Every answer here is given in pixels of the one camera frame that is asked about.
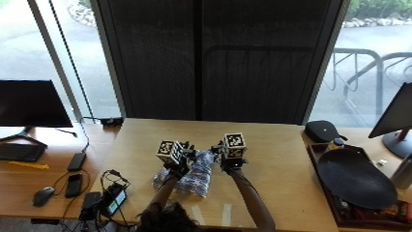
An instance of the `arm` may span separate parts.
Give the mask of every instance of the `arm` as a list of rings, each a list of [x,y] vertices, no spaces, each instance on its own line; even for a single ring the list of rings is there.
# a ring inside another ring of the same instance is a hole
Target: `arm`
[[[175,185],[178,183],[179,179],[178,177],[175,177],[174,175],[167,175],[167,179],[164,184],[162,185],[150,205],[148,205],[148,210],[154,210],[151,208],[152,203],[158,202],[160,204],[160,206],[163,207],[163,209],[167,206],[168,203],[168,198],[170,198],[170,194],[172,192],[172,189],[175,188]]]
[[[190,172],[190,168],[187,165],[187,158],[182,157],[179,164],[166,163],[164,168],[168,169],[168,175],[166,177],[164,184],[162,185],[147,207],[147,210],[152,212],[159,211],[159,207],[156,207],[154,203],[159,204],[159,206],[162,207],[162,210],[166,208],[172,189],[175,188],[176,183],[182,179],[182,177]]]
[[[234,178],[238,188],[240,189],[244,198],[244,204],[247,206],[248,213],[256,223],[258,231],[275,231],[276,225],[268,208],[255,188],[250,185],[250,182],[244,180],[244,174],[240,169],[231,171],[230,176]]]

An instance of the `glass door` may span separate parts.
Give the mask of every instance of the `glass door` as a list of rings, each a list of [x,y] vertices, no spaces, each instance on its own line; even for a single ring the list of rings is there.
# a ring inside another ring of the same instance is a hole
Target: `glass door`
[[[51,79],[74,121],[120,117],[86,1],[0,0],[0,78]]]
[[[351,2],[310,121],[375,126],[403,82],[412,81],[412,3]]]

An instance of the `glove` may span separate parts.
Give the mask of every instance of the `glove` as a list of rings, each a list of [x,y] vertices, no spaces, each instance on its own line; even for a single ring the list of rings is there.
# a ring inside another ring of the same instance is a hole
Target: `glove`
[[[220,168],[222,171],[228,173],[228,175],[231,175],[231,172],[242,170],[243,165],[244,165],[243,159],[226,159],[224,155],[222,155]]]
[[[178,180],[182,179],[182,177],[190,172],[188,167],[188,159],[186,157],[180,158],[180,164],[178,163],[166,163],[164,168],[170,169],[168,174],[175,176]]]

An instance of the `wooden desk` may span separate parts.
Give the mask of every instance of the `wooden desk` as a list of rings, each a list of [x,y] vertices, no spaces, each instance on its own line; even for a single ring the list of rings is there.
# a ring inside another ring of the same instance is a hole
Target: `wooden desk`
[[[371,133],[371,129],[367,128],[339,128],[339,133],[346,135],[350,140],[347,144],[362,147],[370,156],[372,162],[378,162],[380,160],[386,160],[387,164],[383,166],[378,165],[380,171],[391,177],[394,172],[396,171],[402,158],[392,154],[392,152],[387,149],[383,143],[383,137],[368,138],[368,134]],[[306,133],[302,133],[306,144],[314,143],[314,141],[308,138]],[[399,199],[412,202],[412,187],[407,190],[398,189]],[[360,230],[354,228],[340,228],[340,231],[379,231],[384,232],[384,230]]]
[[[130,199],[122,208],[127,221],[136,221],[156,193],[152,180],[163,168],[156,157],[162,140],[191,141],[198,150],[207,150],[228,132],[244,134],[250,162],[244,175],[262,195],[278,229],[338,231],[300,128],[291,125],[127,119],[100,171],[115,169],[131,181]],[[102,190],[100,182],[92,190]],[[202,225],[255,228],[242,194],[219,164],[212,167],[207,198],[175,193],[171,199],[183,204]]]
[[[47,143],[48,149],[36,163],[47,164],[51,168],[42,170],[32,167],[24,167],[0,161],[0,195],[3,197],[0,204],[0,217],[18,218],[62,218],[71,199],[64,198],[64,190],[59,196],[54,196],[48,204],[42,208],[32,206],[34,193],[52,186],[58,178],[67,172],[67,166],[75,153],[82,152],[87,145],[87,138],[79,124],[74,124],[78,137],[72,134],[58,131],[56,129],[38,128],[32,130],[31,135],[42,142]],[[92,187],[95,177],[104,162],[106,154],[111,148],[112,142],[120,128],[104,129],[102,125],[86,125],[87,135],[91,139],[91,145],[87,150],[87,160],[84,168],[91,173]],[[22,128],[0,128],[0,137],[15,134]],[[67,178],[62,179],[56,190],[64,185]],[[78,218],[84,195],[80,195],[68,208],[66,218]]]

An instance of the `black monitor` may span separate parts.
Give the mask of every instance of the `black monitor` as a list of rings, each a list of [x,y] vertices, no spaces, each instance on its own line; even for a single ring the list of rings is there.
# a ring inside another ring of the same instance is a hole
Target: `black monitor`
[[[24,138],[46,146],[28,136],[34,127],[74,127],[51,80],[0,80],[0,127],[24,127],[0,141]]]
[[[394,100],[370,134],[384,135],[383,142],[400,158],[412,154],[412,83],[403,83]]]

